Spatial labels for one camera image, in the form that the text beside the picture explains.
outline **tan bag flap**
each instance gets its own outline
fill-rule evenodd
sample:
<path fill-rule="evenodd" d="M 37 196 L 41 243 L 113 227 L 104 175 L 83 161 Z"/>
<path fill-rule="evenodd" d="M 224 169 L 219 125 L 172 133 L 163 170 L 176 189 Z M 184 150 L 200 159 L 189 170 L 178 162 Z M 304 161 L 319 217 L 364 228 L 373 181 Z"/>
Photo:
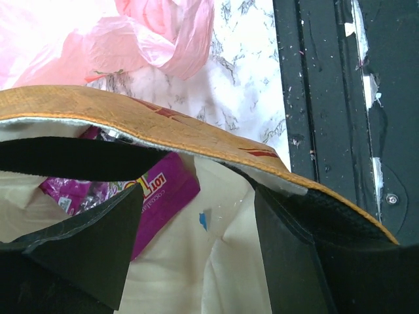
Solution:
<path fill-rule="evenodd" d="M 351 207 L 397 240 L 376 219 L 325 186 L 290 173 L 273 148 L 237 137 L 184 114 L 146 101 L 82 86 L 27 86 L 0 92 L 0 121 L 42 119 L 89 123 L 120 131 L 150 146 L 170 147 L 239 164 L 252 174 L 271 174 L 304 188 L 320 190 Z"/>

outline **metal screw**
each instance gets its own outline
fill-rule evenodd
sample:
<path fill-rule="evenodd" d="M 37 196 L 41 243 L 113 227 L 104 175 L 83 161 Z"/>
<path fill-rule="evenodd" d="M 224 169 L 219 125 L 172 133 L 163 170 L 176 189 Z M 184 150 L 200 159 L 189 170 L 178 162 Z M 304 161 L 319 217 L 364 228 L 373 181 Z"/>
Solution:
<path fill-rule="evenodd" d="M 389 205 L 395 205 L 399 203 L 399 198 L 395 194 L 387 194 L 386 195 L 386 202 Z"/>

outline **blue piece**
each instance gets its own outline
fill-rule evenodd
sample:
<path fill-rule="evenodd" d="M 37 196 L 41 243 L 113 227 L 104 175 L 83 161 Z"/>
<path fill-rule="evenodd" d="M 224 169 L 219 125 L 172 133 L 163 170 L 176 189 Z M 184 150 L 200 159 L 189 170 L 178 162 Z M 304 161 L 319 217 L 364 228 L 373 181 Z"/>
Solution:
<path fill-rule="evenodd" d="M 208 231 L 207 229 L 207 216 L 205 213 L 199 214 L 199 223 L 204 227 L 205 231 Z"/>

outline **white bag lining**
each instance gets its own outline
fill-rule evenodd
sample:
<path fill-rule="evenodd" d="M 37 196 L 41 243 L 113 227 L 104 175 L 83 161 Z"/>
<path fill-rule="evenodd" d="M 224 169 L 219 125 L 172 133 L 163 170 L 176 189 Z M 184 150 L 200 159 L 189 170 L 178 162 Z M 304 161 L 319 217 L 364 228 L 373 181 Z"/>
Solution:
<path fill-rule="evenodd" d="M 0 129 L 0 141 L 74 137 L 85 129 L 55 122 L 9 125 Z M 118 313 L 271 313 L 254 190 L 213 160 L 195 156 L 194 165 L 201 192 L 131 263 Z M 0 241 L 68 218 L 37 188 L 44 179 L 0 172 Z M 208 231 L 199 223 L 203 211 L 211 213 Z"/>

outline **black bag strap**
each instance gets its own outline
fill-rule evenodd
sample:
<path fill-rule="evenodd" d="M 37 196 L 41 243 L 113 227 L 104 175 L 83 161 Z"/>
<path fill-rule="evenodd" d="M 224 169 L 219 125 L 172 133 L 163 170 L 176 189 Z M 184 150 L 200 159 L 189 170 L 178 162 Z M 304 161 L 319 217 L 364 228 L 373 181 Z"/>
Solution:
<path fill-rule="evenodd" d="M 70 137 L 0 142 L 0 171 L 85 181 L 140 178 L 169 153 L 136 145 Z"/>
<path fill-rule="evenodd" d="M 317 190 L 259 185 L 255 214 L 273 313 L 417 313 L 419 245 L 395 245 Z"/>
<path fill-rule="evenodd" d="M 136 180 L 168 152 L 37 137 L 0 143 L 0 170 L 86 181 Z M 0 313 L 118 309 L 143 205 L 139 184 L 51 227 L 0 242 Z"/>

